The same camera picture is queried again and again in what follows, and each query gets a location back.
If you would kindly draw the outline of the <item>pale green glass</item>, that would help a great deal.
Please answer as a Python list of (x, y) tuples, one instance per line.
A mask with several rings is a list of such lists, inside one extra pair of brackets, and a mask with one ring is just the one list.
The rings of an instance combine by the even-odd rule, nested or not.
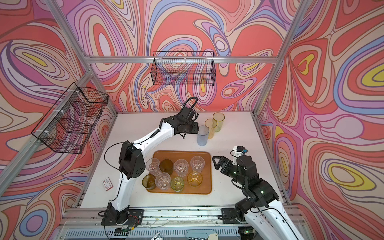
[(179, 193), (184, 189), (185, 183), (183, 178), (175, 177), (171, 180), (171, 188), (175, 192)]

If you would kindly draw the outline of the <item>short amber textured glass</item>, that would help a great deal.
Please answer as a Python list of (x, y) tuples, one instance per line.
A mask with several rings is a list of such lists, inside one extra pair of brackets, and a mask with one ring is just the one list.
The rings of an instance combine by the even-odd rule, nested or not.
[(152, 174), (144, 176), (142, 179), (142, 186), (146, 190), (153, 190), (154, 188), (156, 188), (156, 177)]

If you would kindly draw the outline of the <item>tall yellow glass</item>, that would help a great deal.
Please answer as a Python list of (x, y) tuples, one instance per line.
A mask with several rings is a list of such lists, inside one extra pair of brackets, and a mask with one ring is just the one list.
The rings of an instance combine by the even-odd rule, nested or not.
[(214, 119), (205, 120), (205, 126), (209, 129), (208, 139), (212, 139), (214, 137), (217, 125), (218, 123)]

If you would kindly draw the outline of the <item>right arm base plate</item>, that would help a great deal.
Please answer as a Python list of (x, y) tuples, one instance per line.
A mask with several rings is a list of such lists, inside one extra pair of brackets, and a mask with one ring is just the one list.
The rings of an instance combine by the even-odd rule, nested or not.
[(225, 225), (240, 223), (238, 221), (238, 212), (235, 208), (222, 208), (218, 219), (221, 220)]

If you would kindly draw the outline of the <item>tall olive textured glass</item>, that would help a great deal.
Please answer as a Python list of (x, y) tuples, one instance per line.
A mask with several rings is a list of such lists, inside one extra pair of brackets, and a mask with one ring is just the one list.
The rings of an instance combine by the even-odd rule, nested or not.
[(174, 163), (169, 159), (164, 159), (160, 162), (159, 168), (162, 173), (167, 173), (171, 176), (174, 171)]

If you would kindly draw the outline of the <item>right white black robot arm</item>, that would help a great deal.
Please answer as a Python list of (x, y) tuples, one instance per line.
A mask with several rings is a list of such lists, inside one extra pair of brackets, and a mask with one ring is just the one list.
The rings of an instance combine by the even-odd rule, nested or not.
[(264, 240), (302, 240), (277, 192), (257, 171), (252, 157), (242, 155), (236, 163), (224, 156), (212, 157), (214, 167), (241, 185), (244, 199), (235, 203), (232, 219), (251, 225)]

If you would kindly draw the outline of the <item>brown plastic tray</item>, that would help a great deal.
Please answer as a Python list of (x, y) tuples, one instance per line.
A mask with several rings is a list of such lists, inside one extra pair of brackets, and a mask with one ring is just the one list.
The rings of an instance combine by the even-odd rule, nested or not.
[[(202, 170), (201, 174), (203, 176), (203, 182), (198, 187), (192, 187), (187, 182), (187, 176), (190, 172), (193, 172), (190, 160), (192, 157), (201, 156), (205, 160), (205, 167)], [(179, 159), (184, 159), (189, 163), (189, 170), (186, 177), (183, 178), (185, 186), (184, 189), (179, 192), (181, 194), (195, 194), (195, 195), (208, 195), (212, 191), (212, 171), (211, 171), (211, 155), (208, 152), (194, 152), (194, 151), (156, 151), (152, 158), (157, 158), (160, 162), (164, 159), (169, 159), (175, 163)], [(171, 175), (171, 179), (178, 177), (175, 171)], [(170, 187), (169, 189), (162, 191), (159, 188), (154, 188), (153, 190), (147, 190), (151, 193), (168, 193), (175, 194), (174, 190)]]

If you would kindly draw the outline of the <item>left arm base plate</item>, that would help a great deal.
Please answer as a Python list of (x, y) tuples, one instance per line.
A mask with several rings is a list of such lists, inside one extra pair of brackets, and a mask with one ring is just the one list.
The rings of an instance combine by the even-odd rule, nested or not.
[(144, 215), (143, 209), (123, 211), (113, 216), (110, 211), (101, 211), (98, 216), (102, 218), (103, 226), (131, 226), (137, 227), (142, 224)]

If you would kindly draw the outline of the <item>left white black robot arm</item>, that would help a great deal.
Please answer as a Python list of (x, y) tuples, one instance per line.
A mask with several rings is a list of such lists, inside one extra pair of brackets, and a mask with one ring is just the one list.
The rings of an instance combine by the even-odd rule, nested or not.
[(109, 201), (104, 212), (103, 225), (122, 225), (129, 218), (130, 198), (137, 178), (146, 168), (144, 158), (160, 143), (175, 136), (183, 138), (187, 134), (197, 134), (199, 124), (196, 122), (199, 114), (193, 107), (183, 106), (178, 114), (163, 118), (159, 127), (146, 136), (133, 141), (122, 143), (119, 156), (120, 177), (117, 196)]

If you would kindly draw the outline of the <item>tall clear glass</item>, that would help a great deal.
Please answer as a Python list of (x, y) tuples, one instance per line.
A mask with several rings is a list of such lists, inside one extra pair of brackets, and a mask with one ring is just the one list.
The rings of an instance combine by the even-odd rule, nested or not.
[(176, 174), (184, 178), (187, 176), (189, 170), (189, 163), (184, 159), (179, 159), (174, 163), (174, 171)]

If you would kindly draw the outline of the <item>tall light green glass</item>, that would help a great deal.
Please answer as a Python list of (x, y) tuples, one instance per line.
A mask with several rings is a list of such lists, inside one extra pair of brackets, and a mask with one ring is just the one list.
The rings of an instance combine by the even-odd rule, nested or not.
[(216, 112), (213, 114), (213, 119), (217, 122), (215, 132), (219, 132), (222, 129), (225, 120), (225, 115), (223, 113)]

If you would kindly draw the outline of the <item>blue textured glass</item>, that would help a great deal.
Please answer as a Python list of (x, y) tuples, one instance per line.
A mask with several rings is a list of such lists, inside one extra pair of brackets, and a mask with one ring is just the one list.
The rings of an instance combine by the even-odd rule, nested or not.
[(197, 143), (199, 146), (205, 146), (208, 142), (210, 130), (206, 126), (199, 126), (199, 130), (197, 133)]

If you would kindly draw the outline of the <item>clear faceted glass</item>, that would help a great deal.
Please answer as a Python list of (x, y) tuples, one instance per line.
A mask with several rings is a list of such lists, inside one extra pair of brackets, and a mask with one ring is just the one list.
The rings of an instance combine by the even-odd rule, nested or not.
[(151, 158), (146, 162), (146, 169), (150, 174), (157, 176), (162, 173), (160, 169), (160, 160), (157, 158)]

